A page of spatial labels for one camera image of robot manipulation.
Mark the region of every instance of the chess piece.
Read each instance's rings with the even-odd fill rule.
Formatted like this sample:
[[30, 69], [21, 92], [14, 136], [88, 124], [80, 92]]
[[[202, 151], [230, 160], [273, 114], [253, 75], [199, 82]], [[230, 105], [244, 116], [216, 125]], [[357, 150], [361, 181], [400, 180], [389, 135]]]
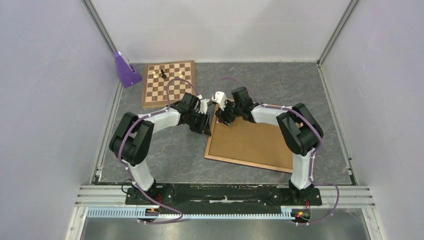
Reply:
[[160, 70], [160, 73], [162, 74], [163, 79], [167, 78], [167, 76], [165, 75], [165, 71], [163, 69]]

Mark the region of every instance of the floor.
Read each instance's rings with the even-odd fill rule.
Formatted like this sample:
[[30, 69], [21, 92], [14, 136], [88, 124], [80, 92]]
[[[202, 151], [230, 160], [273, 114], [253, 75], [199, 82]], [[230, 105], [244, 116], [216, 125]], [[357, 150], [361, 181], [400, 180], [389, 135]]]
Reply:
[[[326, 209], [314, 209], [312, 220], [322, 218]], [[337, 209], [324, 222], [296, 227], [287, 220], [209, 219], [181, 220], [172, 224], [144, 226], [129, 218], [87, 218], [82, 240], [370, 240], [361, 209]]]
[[[143, 64], [134, 66], [139, 73], [144, 72]], [[216, 82], [222, 77], [234, 77], [245, 82], [263, 103], [285, 106], [306, 104], [324, 131], [324, 146], [317, 153], [313, 169], [315, 181], [351, 184], [315, 63], [196, 63], [197, 89], [203, 96], [210, 98]], [[123, 90], [112, 132], [126, 112], [143, 114], [162, 108], [142, 108], [142, 84]], [[231, 96], [231, 90], [239, 86], [237, 82], [226, 80], [220, 83], [218, 90]], [[191, 132], [186, 125], [155, 133], [146, 158], [152, 176], [162, 183], [288, 183], [289, 173], [204, 159], [207, 140], [207, 136]], [[128, 173], [115, 155], [107, 150], [100, 182], [123, 182], [126, 179]]]

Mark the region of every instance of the chessboard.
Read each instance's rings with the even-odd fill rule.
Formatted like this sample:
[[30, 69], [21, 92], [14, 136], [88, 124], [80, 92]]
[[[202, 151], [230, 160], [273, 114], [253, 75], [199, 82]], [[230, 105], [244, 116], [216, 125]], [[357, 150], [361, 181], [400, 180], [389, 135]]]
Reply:
[[[174, 78], [185, 79], [196, 87], [195, 61], [146, 64], [141, 96], [143, 108], [166, 106], [168, 104], [167, 84]], [[195, 94], [195, 91], [185, 81], [175, 80], [169, 84], [171, 103], [181, 100], [184, 93]]]

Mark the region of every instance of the purple object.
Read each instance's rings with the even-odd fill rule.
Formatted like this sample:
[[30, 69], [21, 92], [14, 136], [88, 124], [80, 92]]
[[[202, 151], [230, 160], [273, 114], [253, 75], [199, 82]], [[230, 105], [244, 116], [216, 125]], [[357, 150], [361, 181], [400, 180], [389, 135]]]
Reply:
[[141, 82], [142, 76], [137, 72], [133, 65], [128, 65], [127, 62], [122, 58], [119, 51], [113, 53], [115, 58], [116, 72], [118, 78], [124, 88], [131, 87], [132, 85]]

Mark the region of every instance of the purple cable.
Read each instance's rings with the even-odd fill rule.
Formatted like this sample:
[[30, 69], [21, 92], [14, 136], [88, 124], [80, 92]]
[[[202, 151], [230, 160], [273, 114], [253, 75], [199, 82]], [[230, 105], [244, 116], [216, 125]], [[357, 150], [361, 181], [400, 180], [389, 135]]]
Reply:
[[258, 97], [256, 97], [255, 93], [253, 92], [253, 90], [251, 90], [248, 86], [246, 86], [246, 84], [244, 84], [242, 81], [232, 78], [232, 77], [223, 77], [220, 80], [218, 80], [218, 82], [216, 82], [215, 85], [215, 91], [213, 92], [213, 99], [215, 99], [215, 93], [217, 92], [217, 88], [218, 88], [218, 83], [221, 82], [222, 80], [225, 79], [231, 79], [234, 80], [238, 83], [240, 83], [241, 85], [243, 85], [243, 87], [245, 87], [249, 93], [256, 99], [256, 102], [263, 108], [268, 108], [268, 109], [279, 109], [279, 110], [285, 110], [288, 112], [291, 112], [293, 114], [295, 114], [297, 117], [299, 117], [300, 119], [302, 119], [302, 121], [312, 130], [312, 132], [315, 134], [315, 136], [318, 138], [319, 140], [319, 144], [318, 146], [312, 151], [312, 153], [310, 154], [310, 159], [309, 159], [309, 170], [308, 170], [308, 180], [309, 182], [314, 185], [314, 186], [334, 186], [335, 190], [337, 191], [337, 197], [335, 199], [335, 203], [334, 203], [334, 207], [331, 209], [331, 211], [329, 212], [329, 214], [327, 214], [326, 216], [324, 216], [323, 218], [320, 218], [318, 220], [315, 221], [311, 221], [308, 223], [298, 223], [300, 225], [309, 225], [309, 224], [316, 224], [319, 223], [325, 219], [327, 219], [328, 217], [332, 216], [334, 214], [334, 211], [336, 210], [337, 205], [339, 204], [339, 199], [340, 199], [340, 190], [339, 187], [337, 186], [337, 184], [335, 183], [315, 183], [312, 180], [312, 170], [314, 167], [314, 156], [317, 153], [317, 151], [319, 149], [321, 149], [321, 147], [323, 146], [324, 142], [323, 139], [321, 138], [320, 134], [317, 132], [317, 130], [315, 129], [314, 126], [312, 126], [312, 124], [306, 120], [306, 118], [304, 118], [300, 113], [298, 113], [297, 111], [291, 109], [291, 108], [287, 108], [287, 107], [280, 107], [280, 106], [271, 106], [271, 105], [264, 105], [261, 101], [259, 101]]
[[[166, 85], [166, 96], [167, 96], [167, 98], [168, 98], [168, 106], [167, 106], [167, 108], [166, 109], [163, 109], [163, 110], [160, 110], [160, 111], [157, 111], [157, 112], [153, 112], [153, 113], [151, 113], [150, 114], [150, 116], [155, 116], [155, 115], [158, 115], [158, 114], [162, 114], [162, 113], [165, 113], [167, 110], [169, 110], [170, 109], [170, 107], [171, 107], [171, 100], [170, 100], [170, 95], [169, 95], [169, 91], [170, 91], [170, 83], [172, 83], [172, 82], [174, 82], [174, 81], [177, 81], [177, 80], [179, 80], [179, 81], [184, 81], [184, 82], [186, 82], [186, 83], [188, 83], [188, 84], [190, 84], [190, 86], [194, 89], [194, 91], [196, 92], [196, 94], [197, 95], [199, 95], [199, 92], [198, 92], [198, 90], [195, 88], [195, 86], [193, 86], [193, 84], [191, 83], [191, 82], [189, 82], [189, 81], [187, 81], [187, 80], [185, 80], [185, 79], [182, 79], [182, 78], [174, 78], [174, 79], [172, 79], [172, 80], [170, 80], [169, 82], [168, 82], [168, 84]], [[119, 160], [119, 162], [122, 164], [122, 165], [124, 165], [125, 166], [125, 168], [127, 168], [129, 165], [127, 164], [127, 163], [125, 163], [123, 160], [122, 160], [122, 151], [124, 150], [124, 145], [125, 145], [125, 142], [127, 142], [127, 139], [128, 139], [128, 137], [130, 136], [130, 133], [133, 131], [133, 129], [137, 126], [137, 124], [139, 124], [141, 121], [143, 121], [144, 119], [146, 119], [146, 118], [148, 118], [149, 117], [149, 115], [147, 114], [147, 115], [144, 115], [144, 116], [142, 116], [142, 117], [140, 117], [139, 119], [137, 119], [137, 121], [135, 121], [132, 125], [131, 125], [131, 127], [129, 127], [129, 129], [128, 129], [128, 131], [126, 132], [126, 134], [125, 134], [125, 136], [123, 137], [123, 139], [122, 139], [122, 143], [121, 143], [121, 145], [120, 145], [120, 147], [119, 147], [119, 152], [118, 152], [118, 160]], [[169, 209], [169, 210], [171, 210], [171, 211], [173, 211], [173, 212], [176, 212], [176, 213], [178, 213], [178, 214], [180, 214], [180, 216], [179, 217], [177, 217], [177, 218], [174, 218], [174, 219], [170, 219], [170, 220], [166, 220], [166, 221], [153, 221], [153, 222], [144, 222], [145, 224], [152, 224], [152, 225], [154, 225], [154, 224], [169, 224], [169, 223], [174, 223], [174, 222], [177, 222], [178, 220], [180, 220], [181, 218], [183, 218], [183, 213], [181, 212], [181, 211], [179, 211], [179, 210], [177, 210], [177, 209], [175, 209], [175, 208], [173, 208], [173, 207], [170, 207], [170, 206], [167, 206], [167, 205], [165, 205], [165, 204], [162, 204], [162, 203], [160, 203], [160, 202], [158, 202], [158, 201], [156, 201], [156, 200], [154, 200], [153, 198], [151, 198], [141, 187], [140, 187], [140, 185], [136, 182], [136, 180], [134, 179], [134, 176], [133, 176], [133, 174], [131, 173], [131, 171], [130, 171], [130, 169], [128, 168], [128, 174], [129, 174], [129, 178], [131, 178], [131, 181], [133, 182], [133, 183], [135, 183], [135, 187], [138, 189], [138, 190], [140, 190], [140, 192], [147, 198], [147, 199], [149, 199], [152, 203], [154, 203], [154, 204], [156, 204], [156, 205], [159, 205], [159, 206], [161, 206], [161, 207], [163, 207], [163, 208], [166, 208], [166, 209]]]

